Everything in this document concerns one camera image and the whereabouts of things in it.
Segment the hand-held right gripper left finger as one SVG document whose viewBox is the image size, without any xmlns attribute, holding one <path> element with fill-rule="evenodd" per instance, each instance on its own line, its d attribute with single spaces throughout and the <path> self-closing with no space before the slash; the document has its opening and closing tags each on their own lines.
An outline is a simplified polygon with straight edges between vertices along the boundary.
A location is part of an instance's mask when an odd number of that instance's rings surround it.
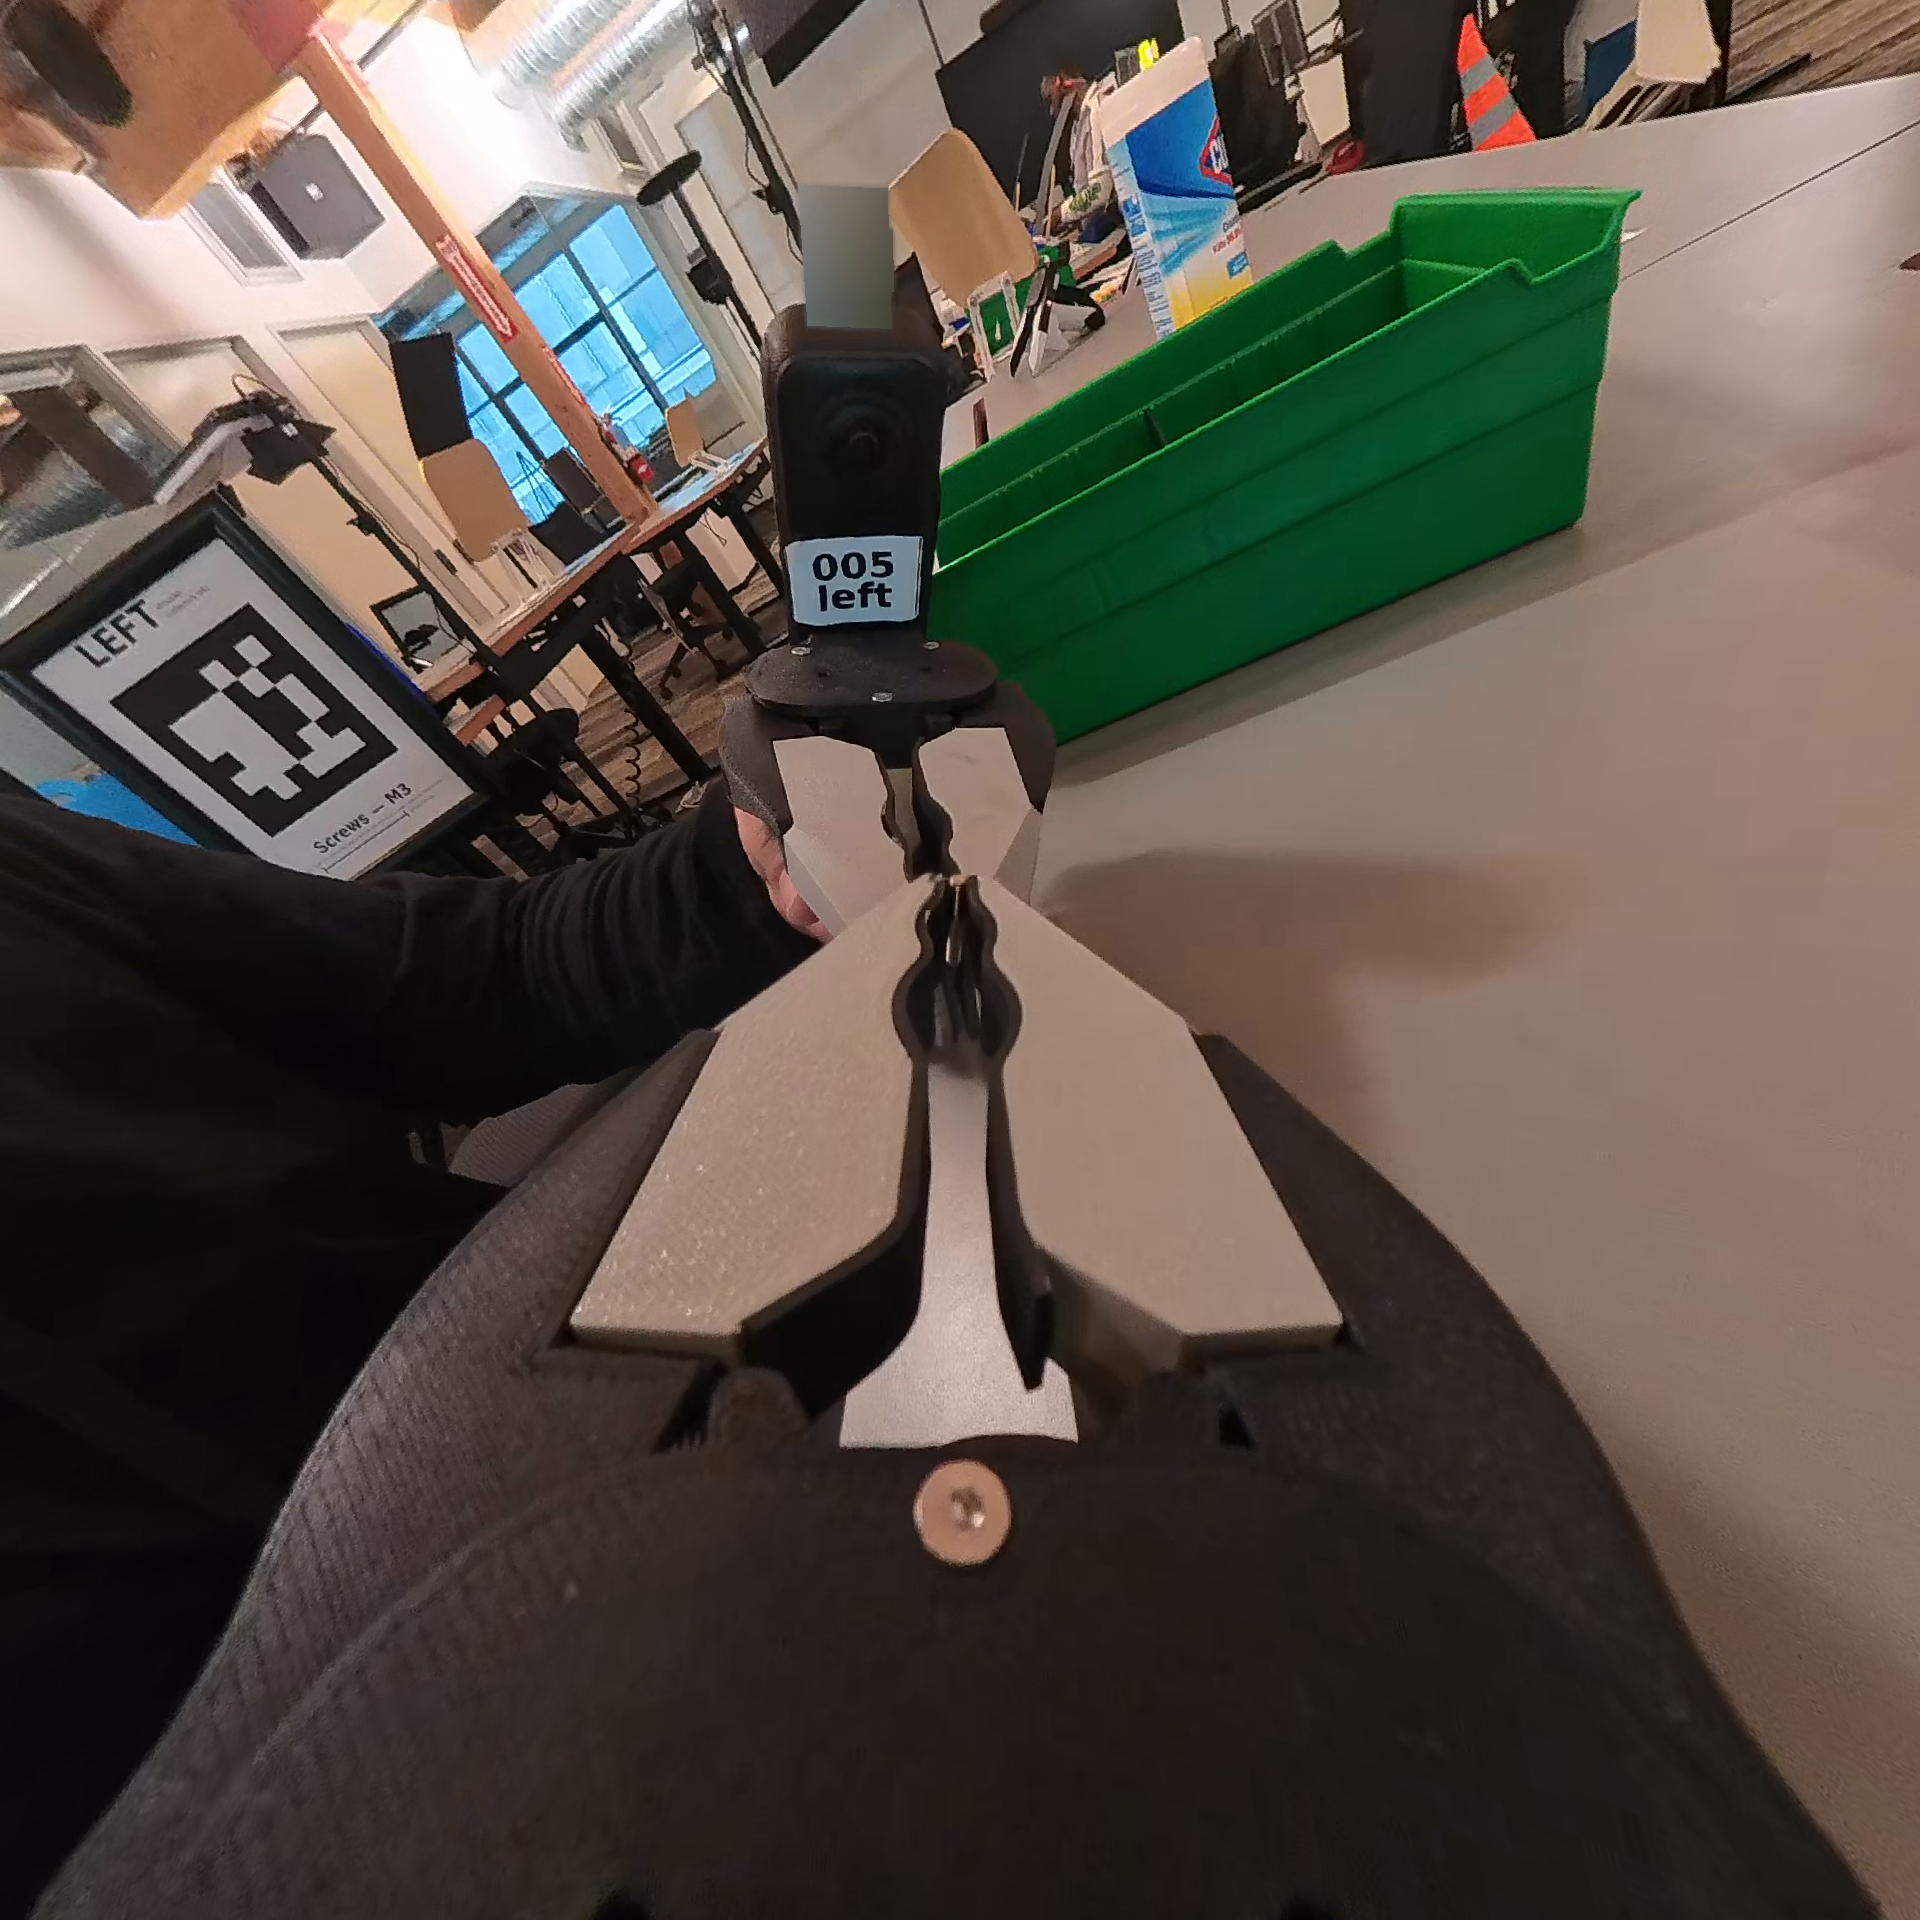
<svg viewBox="0 0 1920 1920">
<path fill-rule="evenodd" d="M 569 1317 L 613 1352 L 841 1401 L 922 1304 L 927 1020 L 947 879 L 881 900 L 731 1014 Z"/>
</svg>

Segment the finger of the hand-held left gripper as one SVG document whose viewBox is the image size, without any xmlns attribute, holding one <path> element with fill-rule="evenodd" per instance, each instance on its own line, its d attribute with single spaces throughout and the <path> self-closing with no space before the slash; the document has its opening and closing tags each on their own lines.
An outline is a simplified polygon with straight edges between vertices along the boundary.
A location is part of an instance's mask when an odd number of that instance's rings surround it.
<svg viewBox="0 0 1920 1920">
<path fill-rule="evenodd" d="M 777 741 L 774 767 L 786 804 L 785 868 L 825 939 L 918 885 L 897 836 L 894 783 L 870 750 Z"/>
<path fill-rule="evenodd" d="M 993 879 L 1030 902 L 1044 804 L 1029 798 L 1003 727 L 958 727 L 922 743 L 918 799 L 943 873 Z"/>
</svg>

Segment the green plastic bin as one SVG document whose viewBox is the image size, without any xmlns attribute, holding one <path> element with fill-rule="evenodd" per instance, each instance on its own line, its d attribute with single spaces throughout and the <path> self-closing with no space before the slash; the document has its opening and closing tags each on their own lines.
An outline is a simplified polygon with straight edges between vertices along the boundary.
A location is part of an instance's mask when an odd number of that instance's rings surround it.
<svg viewBox="0 0 1920 1920">
<path fill-rule="evenodd" d="M 932 637 L 1069 741 L 1571 528 L 1636 197 L 1403 199 L 994 435 Z"/>
</svg>

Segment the person's left forearm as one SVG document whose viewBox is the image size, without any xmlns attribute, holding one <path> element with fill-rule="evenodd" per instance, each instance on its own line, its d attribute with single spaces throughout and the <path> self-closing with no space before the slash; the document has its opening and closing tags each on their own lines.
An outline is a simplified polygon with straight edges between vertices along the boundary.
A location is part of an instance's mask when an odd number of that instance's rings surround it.
<svg viewBox="0 0 1920 1920">
<path fill-rule="evenodd" d="M 481 1119 L 644 1068 L 823 944 L 781 923 L 733 804 L 535 879 L 315 883 L 274 1032 L 361 1096 Z"/>
</svg>

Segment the person's left hand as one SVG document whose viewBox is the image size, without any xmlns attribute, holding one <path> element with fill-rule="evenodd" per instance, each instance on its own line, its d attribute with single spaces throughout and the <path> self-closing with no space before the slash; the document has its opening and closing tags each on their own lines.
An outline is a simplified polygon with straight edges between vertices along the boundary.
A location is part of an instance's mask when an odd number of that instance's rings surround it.
<svg viewBox="0 0 1920 1920">
<path fill-rule="evenodd" d="M 781 833 L 746 806 L 733 806 L 733 822 L 738 843 L 781 923 L 815 944 L 827 944 L 831 937 L 827 926 L 804 900 L 799 886 L 786 868 Z"/>
</svg>

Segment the wooden desk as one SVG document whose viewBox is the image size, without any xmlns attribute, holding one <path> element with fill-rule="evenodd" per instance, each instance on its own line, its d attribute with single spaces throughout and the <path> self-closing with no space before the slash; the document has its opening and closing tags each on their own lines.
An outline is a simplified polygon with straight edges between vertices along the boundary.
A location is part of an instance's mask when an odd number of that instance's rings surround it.
<svg viewBox="0 0 1920 1920">
<path fill-rule="evenodd" d="M 463 657 L 446 657 L 427 668 L 415 681 L 418 693 L 427 702 L 443 703 L 471 683 L 497 681 L 499 668 L 516 653 L 523 653 L 541 636 L 559 636 L 564 639 L 559 655 L 586 651 L 598 668 L 604 681 L 614 688 L 631 717 L 662 748 L 678 773 L 692 783 L 708 781 L 714 777 L 714 763 L 692 748 L 657 694 L 641 681 L 628 657 L 614 646 L 618 596 L 609 577 L 626 572 L 633 576 L 636 592 L 651 590 L 654 583 L 637 576 L 637 557 L 654 557 L 665 549 L 675 549 L 691 566 L 692 577 L 706 590 L 719 629 L 733 637 L 748 657 L 762 655 L 765 649 L 762 625 L 751 616 L 751 611 L 743 608 L 727 583 L 718 577 L 706 553 L 687 539 L 687 528 L 708 511 L 718 511 L 748 545 L 771 595 L 785 596 L 780 556 L 758 536 L 758 529 L 748 516 L 748 502 L 757 485 L 771 479 L 771 475 L 771 440 L 767 437 L 757 437 L 741 452 L 727 456 L 718 471 L 708 471 L 706 475 L 695 473 L 684 485 L 675 485 L 668 492 L 668 504 L 662 509 L 642 523 L 623 528 L 564 566 L 529 603 L 484 630 Z"/>
</svg>

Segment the short black floor lamp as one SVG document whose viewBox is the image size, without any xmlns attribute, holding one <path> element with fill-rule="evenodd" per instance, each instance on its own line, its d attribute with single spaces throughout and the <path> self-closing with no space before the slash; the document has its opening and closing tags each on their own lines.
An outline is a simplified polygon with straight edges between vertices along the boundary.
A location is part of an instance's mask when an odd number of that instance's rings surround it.
<svg viewBox="0 0 1920 1920">
<path fill-rule="evenodd" d="M 695 150 L 665 159 L 636 190 L 636 204 L 641 208 L 673 205 L 678 213 L 678 220 L 691 238 L 691 252 L 684 264 L 691 291 L 708 307 L 724 308 L 746 343 L 757 357 L 762 357 L 762 326 L 748 308 L 746 297 L 738 292 L 737 277 L 731 273 L 727 260 L 719 259 L 714 238 L 687 199 L 687 187 L 695 183 L 700 171 L 702 155 Z"/>
</svg>

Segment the wooden chair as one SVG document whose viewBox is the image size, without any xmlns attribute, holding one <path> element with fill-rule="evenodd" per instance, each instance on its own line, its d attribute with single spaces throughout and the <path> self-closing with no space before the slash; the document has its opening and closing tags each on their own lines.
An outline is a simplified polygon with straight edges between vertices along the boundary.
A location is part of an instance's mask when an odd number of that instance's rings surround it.
<svg viewBox="0 0 1920 1920">
<path fill-rule="evenodd" d="M 460 553 L 471 565 L 493 557 L 502 543 L 533 533 L 493 452 L 481 438 L 461 438 L 425 452 L 418 456 L 418 468 Z"/>
</svg>

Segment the wooden column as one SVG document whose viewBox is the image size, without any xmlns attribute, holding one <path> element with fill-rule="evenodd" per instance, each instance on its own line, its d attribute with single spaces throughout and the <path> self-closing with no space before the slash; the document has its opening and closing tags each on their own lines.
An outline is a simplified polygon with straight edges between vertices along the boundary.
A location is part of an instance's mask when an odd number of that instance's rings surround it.
<svg viewBox="0 0 1920 1920">
<path fill-rule="evenodd" d="M 293 71 L 311 87 L 318 104 L 383 187 L 401 217 L 438 260 L 471 312 L 508 353 L 526 390 L 550 416 L 566 446 L 609 495 L 614 515 L 628 525 L 651 520 L 657 516 L 651 492 L 633 481 L 628 468 L 618 460 L 596 411 L 564 373 L 558 353 L 530 321 L 502 273 L 477 247 L 457 208 L 410 150 L 361 69 L 343 53 L 339 33 L 315 21 L 293 57 Z"/>
</svg>

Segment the wipes canister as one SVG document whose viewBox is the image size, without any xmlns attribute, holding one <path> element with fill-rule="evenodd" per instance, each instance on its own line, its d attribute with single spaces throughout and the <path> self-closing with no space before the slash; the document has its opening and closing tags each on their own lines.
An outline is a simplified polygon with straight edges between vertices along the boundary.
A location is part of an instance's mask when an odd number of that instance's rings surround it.
<svg viewBox="0 0 1920 1920">
<path fill-rule="evenodd" d="M 1207 46 L 1189 37 L 1117 84 L 1098 126 L 1146 311 L 1165 341 L 1254 281 Z"/>
</svg>

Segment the black television screen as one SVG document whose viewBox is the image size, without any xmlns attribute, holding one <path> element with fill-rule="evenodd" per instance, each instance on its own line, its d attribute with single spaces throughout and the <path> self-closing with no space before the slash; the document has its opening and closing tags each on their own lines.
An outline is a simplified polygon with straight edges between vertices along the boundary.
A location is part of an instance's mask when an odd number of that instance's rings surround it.
<svg viewBox="0 0 1920 1920">
<path fill-rule="evenodd" d="M 1052 113 L 1039 84 L 1060 73 L 1100 80 L 1122 46 L 1185 38 L 1177 1 L 1013 4 L 989 31 L 934 71 L 948 121 L 967 133 L 993 171 L 1009 175 L 1025 153 L 1036 159 Z"/>
</svg>

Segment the black flag panel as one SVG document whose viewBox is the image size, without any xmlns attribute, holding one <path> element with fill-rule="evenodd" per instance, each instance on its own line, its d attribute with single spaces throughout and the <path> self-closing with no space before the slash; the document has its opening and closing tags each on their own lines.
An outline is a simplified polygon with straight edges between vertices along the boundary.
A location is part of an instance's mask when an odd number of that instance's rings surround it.
<svg viewBox="0 0 1920 1920">
<path fill-rule="evenodd" d="M 420 462 L 473 437 L 460 353 L 443 332 L 388 343 L 390 373 L 407 437 Z"/>
</svg>

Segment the studio light panel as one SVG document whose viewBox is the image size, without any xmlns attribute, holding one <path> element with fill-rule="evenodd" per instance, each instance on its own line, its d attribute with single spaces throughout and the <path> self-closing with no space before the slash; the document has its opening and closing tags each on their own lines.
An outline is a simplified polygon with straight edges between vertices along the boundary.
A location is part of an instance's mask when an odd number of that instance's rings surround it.
<svg viewBox="0 0 1920 1920">
<path fill-rule="evenodd" d="M 278 486 L 300 468 L 325 465 L 335 432 L 276 390 L 239 390 L 198 420 L 156 479 L 151 502 L 174 508 L 243 475 Z"/>
</svg>

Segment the orange traffic cone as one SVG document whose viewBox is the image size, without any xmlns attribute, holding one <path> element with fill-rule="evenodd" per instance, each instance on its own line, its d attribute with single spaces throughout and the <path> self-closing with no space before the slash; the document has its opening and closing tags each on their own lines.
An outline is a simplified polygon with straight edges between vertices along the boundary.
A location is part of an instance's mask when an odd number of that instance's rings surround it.
<svg viewBox="0 0 1920 1920">
<path fill-rule="evenodd" d="M 1462 127 L 1474 153 L 1529 145 L 1539 139 L 1474 12 L 1458 24 L 1455 81 Z"/>
</svg>

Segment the silver air duct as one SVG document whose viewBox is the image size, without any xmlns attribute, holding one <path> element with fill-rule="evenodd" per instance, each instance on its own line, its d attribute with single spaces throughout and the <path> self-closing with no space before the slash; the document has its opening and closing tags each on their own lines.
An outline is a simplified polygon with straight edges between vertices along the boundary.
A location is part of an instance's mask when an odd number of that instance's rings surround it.
<svg viewBox="0 0 1920 1920">
<path fill-rule="evenodd" d="M 649 97 L 692 54 L 687 1 L 461 1 L 447 12 L 493 97 L 566 137 Z"/>
</svg>

